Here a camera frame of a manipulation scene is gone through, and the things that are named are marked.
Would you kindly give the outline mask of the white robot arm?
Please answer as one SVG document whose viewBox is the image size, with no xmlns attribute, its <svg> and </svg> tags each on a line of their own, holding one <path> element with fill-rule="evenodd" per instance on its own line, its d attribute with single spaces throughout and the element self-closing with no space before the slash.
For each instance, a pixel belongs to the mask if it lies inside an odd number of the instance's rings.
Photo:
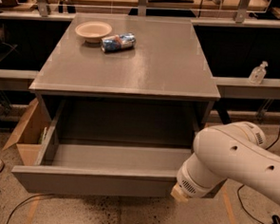
<svg viewBox="0 0 280 224">
<path fill-rule="evenodd" d="M 265 149 L 263 130 L 252 122 L 209 126 L 194 139 L 194 153 L 177 172 L 171 195 L 178 201 L 209 194 L 232 179 L 280 205 L 280 157 Z"/>
</svg>

